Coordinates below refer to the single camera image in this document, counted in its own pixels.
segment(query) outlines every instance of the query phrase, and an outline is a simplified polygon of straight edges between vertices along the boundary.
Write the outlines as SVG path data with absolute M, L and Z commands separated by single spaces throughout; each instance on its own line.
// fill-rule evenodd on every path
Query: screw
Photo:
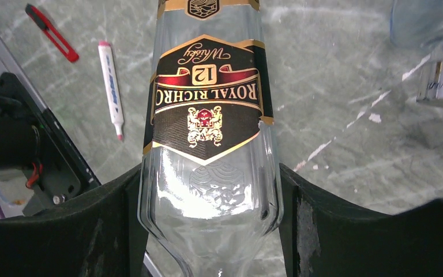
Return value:
M 64 203 L 65 202 L 65 195 L 63 195 L 63 194 L 60 195 L 60 196 L 55 195 L 53 197 L 53 202 L 54 202 L 55 205 Z

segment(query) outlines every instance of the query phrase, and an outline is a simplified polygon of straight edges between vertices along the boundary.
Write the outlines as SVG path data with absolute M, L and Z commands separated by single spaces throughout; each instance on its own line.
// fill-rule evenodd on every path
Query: gold trim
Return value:
M 147 146 L 144 147 L 144 151 L 143 154 L 147 154 L 148 152 L 150 152 L 150 150 L 152 149 L 152 142 L 150 142 L 149 144 L 147 144 Z
M 240 148 L 240 147 L 246 145 L 247 143 L 251 142 L 251 141 L 252 141 L 254 138 L 256 138 L 260 133 L 261 133 L 261 131 L 257 132 L 257 134 L 255 134 L 255 135 L 252 136 L 251 138 L 249 138 L 249 139 L 247 139 L 247 140 L 245 140 L 245 141 L 243 141 L 243 142 L 237 144 L 236 146 L 234 146 L 234 147 L 232 147 L 232 148 L 230 148 L 230 149 L 228 149 L 228 150 L 225 150 L 225 151 L 223 151 L 222 153 L 219 153 L 218 155 L 213 156 L 213 157 L 211 157 L 211 158 L 209 158 L 209 159 L 207 159 L 207 160 L 203 160 L 203 159 L 197 158 L 197 157 L 195 157 L 195 156 L 191 156 L 191 155 L 186 154 L 186 153 L 184 153 L 184 152 L 182 152 L 182 151 L 179 151 L 179 150 L 173 149 L 172 147 L 169 147 L 169 146 L 166 146 L 166 145 L 163 145 L 163 144 L 160 144 L 160 143 L 156 143 L 155 141 L 152 142 L 152 148 L 164 147 L 164 148 L 169 149 L 170 151 L 175 152 L 175 153 L 177 153 L 177 154 L 179 154 L 179 155 L 181 155 L 181 156 L 183 156 L 183 157 L 186 157 L 186 158 L 188 158 L 188 159 L 190 159 L 190 160 L 192 160 L 192 161 L 194 161 L 194 162 L 196 162 L 196 163 L 198 163 L 198 164 L 200 164 L 200 165 L 202 165 L 202 166 L 206 166 L 206 165 L 208 165 L 208 164 L 210 164 L 210 163 L 212 163 L 212 162 L 214 162 L 214 161 L 220 159 L 221 157 L 226 156 L 226 155 L 228 155 L 228 154 L 234 152 L 234 151 L 237 150 L 238 148 Z
M 262 49 L 266 49 L 266 45 L 264 44 L 264 42 L 255 39 L 243 40 L 241 42 L 234 43 L 234 45 L 239 48 L 245 48 L 254 45 Z
M 154 73 L 152 74 L 152 77 L 150 77 L 150 82 L 149 82 L 149 84 L 151 84 L 151 83 L 155 80 L 156 77 L 157 77 L 157 72 L 154 72 Z
M 234 47 L 237 47 L 237 48 L 243 49 L 243 50 L 245 50 L 245 51 L 248 51 L 248 52 L 254 53 L 253 51 L 250 51 L 249 49 L 246 49 L 246 48 L 243 48 L 243 47 L 239 47 L 239 46 L 237 46 L 238 43 L 247 42 L 247 44 L 248 44 L 249 42 L 255 42 L 255 40 L 253 40 L 253 39 L 248 39 L 248 40 L 244 40 L 244 41 L 242 41 L 242 42 L 237 42 L 237 43 L 230 43 L 230 42 L 226 42 L 226 41 L 221 40 L 221 39 L 217 39 L 217 38 L 215 38 L 215 37 L 213 37 L 213 36 L 209 36 L 209 35 L 201 35 L 201 36 L 199 36 L 199 37 L 197 37 L 197 38 L 194 38 L 194 39 L 192 39 L 192 40 L 190 40 L 190 41 L 188 41 L 188 42 L 184 42 L 183 44 L 181 44 L 181 45 L 179 45 L 179 46 L 176 46 L 176 47 L 172 48 L 171 50 L 165 52 L 164 54 L 162 54 L 162 56 L 160 56 L 160 59 L 162 59 L 163 57 L 167 56 L 168 54 L 171 54 L 171 53 L 173 53 L 173 52 L 176 52 L 177 50 L 179 50 L 179 49 L 181 49 L 181 48 L 183 48 L 183 47 L 186 47 L 186 46 L 188 46 L 188 45 L 190 45 L 190 44 L 193 44 L 193 43 L 195 43 L 195 42 L 197 42 L 197 41 L 199 41 L 199 40 L 201 40 L 201 39 L 209 39 L 209 40 L 213 40 L 214 42 L 223 43 L 223 44 L 226 44 L 226 45 L 229 45 L 229 46 L 234 46 Z
M 272 117 L 262 116 L 261 121 L 266 123 L 267 125 L 274 125 L 274 118 L 272 118 Z
M 254 109 L 260 110 L 262 112 L 262 109 L 261 109 L 260 106 L 258 106 L 256 104 L 250 104 L 250 103 L 247 103 L 247 102 L 242 102 L 242 101 L 237 101 L 237 100 L 202 100 L 202 101 L 184 102 L 182 104 L 176 104 L 176 105 L 172 105 L 172 106 L 163 107 L 163 108 L 160 108 L 160 109 L 156 110 L 155 114 L 161 113 L 163 111 L 170 110 L 172 108 L 188 106 L 188 105 L 210 104 L 210 103 L 241 105 L 241 106 L 246 106 L 246 107 L 254 108 Z
M 169 12 L 171 10 L 185 10 L 186 15 L 191 16 L 187 13 L 187 0 L 159 0 L 159 2 L 164 2 L 163 4 L 159 4 L 159 8 L 157 10 L 157 19 L 164 14 L 164 12 Z M 217 13 L 207 17 L 207 18 L 198 18 L 194 17 L 198 20 L 207 20 L 212 16 L 218 14 L 224 6 L 233 6 L 233 5 L 250 5 L 256 11 L 259 11 L 260 4 L 259 0 L 220 0 L 220 10 Z
M 441 77 L 442 72 L 442 62 L 438 62 L 436 64 L 436 75 L 434 76 L 434 82 L 439 83 L 439 78 Z

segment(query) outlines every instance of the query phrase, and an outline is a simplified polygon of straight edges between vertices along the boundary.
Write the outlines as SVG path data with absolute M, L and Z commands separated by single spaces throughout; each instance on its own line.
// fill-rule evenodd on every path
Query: whisky bottle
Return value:
M 138 219 L 185 276 L 246 276 L 283 216 L 258 0 L 160 0 Z

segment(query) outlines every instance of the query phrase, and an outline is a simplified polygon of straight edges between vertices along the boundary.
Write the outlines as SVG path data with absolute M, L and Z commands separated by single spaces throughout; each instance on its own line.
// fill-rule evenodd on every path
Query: red wire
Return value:
M 32 165 L 33 165 L 33 174 L 26 182 L 26 187 L 28 189 L 32 189 L 33 185 L 36 183 L 36 181 L 38 181 L 38 179 L 40 178 L 40 175 L 43 172 L 43 165 L 42 164 L 40 164 L 38 172 L 36 172 L 36 164 L 32 163 Z

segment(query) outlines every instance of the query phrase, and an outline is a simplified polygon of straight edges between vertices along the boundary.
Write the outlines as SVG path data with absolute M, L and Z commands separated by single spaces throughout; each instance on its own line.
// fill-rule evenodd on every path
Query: crest emblem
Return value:
M 223 139 L 222 134 L 222 108 L 216 106 L 213 110 L 206 108 L 196 110 L 190 107 L 187 112 L 187 141 L 189 147 L 198 146 L 199 141 L 213 141 L 215 146 L 220 146 Z
M 188 0 L 187 14 L 197 19 L 207 19 L 220 11 L 220 0 Z

